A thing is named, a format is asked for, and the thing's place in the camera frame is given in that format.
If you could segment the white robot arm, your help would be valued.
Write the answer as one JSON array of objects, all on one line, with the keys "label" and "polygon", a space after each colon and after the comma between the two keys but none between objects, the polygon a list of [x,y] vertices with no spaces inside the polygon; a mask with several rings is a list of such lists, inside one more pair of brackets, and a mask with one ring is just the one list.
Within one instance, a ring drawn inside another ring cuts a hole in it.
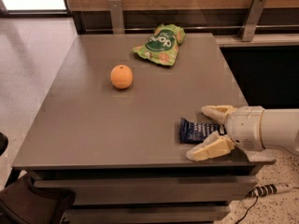
[{"label": "white robot arm", "polygon": [[261,106],[206,105],[202,113],[223,125],[225,135],[213,131],[204,142],[188,150],[190,161],[205,161],[242,151],[281,149],[299,155],[299,110]]}]

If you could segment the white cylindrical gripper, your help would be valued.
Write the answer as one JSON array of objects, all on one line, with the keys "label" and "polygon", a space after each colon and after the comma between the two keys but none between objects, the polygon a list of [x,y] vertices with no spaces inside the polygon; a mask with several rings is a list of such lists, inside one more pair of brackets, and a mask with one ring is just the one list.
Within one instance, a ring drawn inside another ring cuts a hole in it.
[{"label": "white cylindrical gripper", "polygon": [[261,122],[264,109],[261,106],[205,105],[202,113],[224,124],[227,134],[211,133],[203,143],[186,153],[190,161],[205,161],[229,154],[237,145],[242,150],[263,151]]}]

